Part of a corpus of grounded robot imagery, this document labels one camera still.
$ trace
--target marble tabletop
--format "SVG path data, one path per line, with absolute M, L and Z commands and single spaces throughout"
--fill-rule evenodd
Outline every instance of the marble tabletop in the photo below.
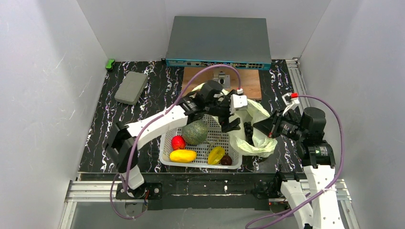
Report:
M 118 90 L 128 72 L 145 73 L 148 84 L 136 105 L 130 106 L 115 101 Z M 97 108 L 89 130 L 79 172 L 115 173 L 114 163 L 106 155 L 103 145 L 114 122 L 124 124 L 136 122 L 169 107 L 181 92 L 184 69 L 167 67 L 161 62 L 117 62 L 114 70 L 108 72 L 98 100 Z M 293 86 L 284 60 L 274 60 L 270 71 L 259 71 L 262 92 L 261 104 L 270 113 L 285 107 L 281 96 L 293 92 Z M 221 172 L 275 173 L 279 165 L 284 170 L 302 172 L 295 143 L 285 137 L 277 138 L 274 154 L 268 158 L 243 156 L 242 165 L 235 170 Z M 138 152 L 138 166 L 141 172 L 213 172 L 205 168 L 166 166 L 159 161 L 160 137 L 153 139 Z

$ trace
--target gray floor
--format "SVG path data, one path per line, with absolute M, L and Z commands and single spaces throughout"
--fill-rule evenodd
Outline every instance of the gray floor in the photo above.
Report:
M 120 212 L 124 212 L 124 203 L 116 203 Z M 134 211 L 140 212 L 140 204 Z M 166 209 L 148 211 L 137 220 L 126 220 L 118 217 L 110 203 L 80 202 L 77 203 L 72 229 L 243 229 L 249 221 L 271 214 L 269 211 L 254 209 Z M 270 222 L 265 219 L 251 225 L 257 227 Z M 294 217 L 270 227 L 271 229 L 298 229 Z

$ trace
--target dark purple fruit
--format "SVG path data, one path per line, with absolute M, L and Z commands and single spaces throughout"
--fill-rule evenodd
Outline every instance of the dark purple fruit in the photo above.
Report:
M 232 158 L 229 155 L 225 155 L 221 159 L 221 165 L 223 166 L 231 166 L 232 165 Z

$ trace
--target plastic basket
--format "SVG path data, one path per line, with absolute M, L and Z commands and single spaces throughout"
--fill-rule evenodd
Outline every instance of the plastic basket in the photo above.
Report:
M 172 129 L 164 134 L 160 138 L 160 153 L 159 160 L 161 163 L 168 166 L 182 166 L 182 167 L 197 167 L 197 168 L 217 168 L 217 169 L 237 169 L 242 164 L 242 155 L 236 152 L 229 144 L 229 135 L 227 133 L 221 132 L 221 126 L 217 121 L 210 115 L 204 115 L 202 118 L 204 123 L 208 128 L 207 140 L 199 145 L 186 145 L 186 149 L 194 150 L 197 152 L 197 158 L 190 163 L 178 163 L 172 162 L 169 158 L 170 153 L 173 151 L 171 147 L 171 139 L 176 135 L 181 135 L 181 128 Z M 225 152 L 232 158 L 232 165 L 223 166 L 223 165 L 209 165 L 207 164 L 207 158 L 210 147 L 210 143 L 216 142 L 220 137 L 222 138 L 215 143 L 211 149 L 216 146 L 222 146 L 225 149 Z

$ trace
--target translucent produce bag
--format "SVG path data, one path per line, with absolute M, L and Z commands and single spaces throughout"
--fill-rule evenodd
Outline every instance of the translucent produce bag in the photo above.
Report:
M 200 84 L 193 89 L 200 90 L 204 84 Z M 224 94 L 228 94 L 227 90 L 222 90 Z M 262 121 L 270 117 L 270 114 L 263 108 L 263 106 L 253 100 L 247 100 L 247 110 L 236 111 L 233 116 L 229 118 L 229 122 L 240 118 L 241 123 L 239 124 L 240 130 L 234 130 L 228 132 L 230 145 L 235 151 L 245 156 L 260 156 L 268 157 L 274 153 L 274 149 L 277 145 L 277 140 L 268 138 L 265 134 L 253 128 L 253 144 L 250 145 L 245 139 L 245 129 L 243 126 L 244 122 L 251 122 L 253 125 L 259 121 Z

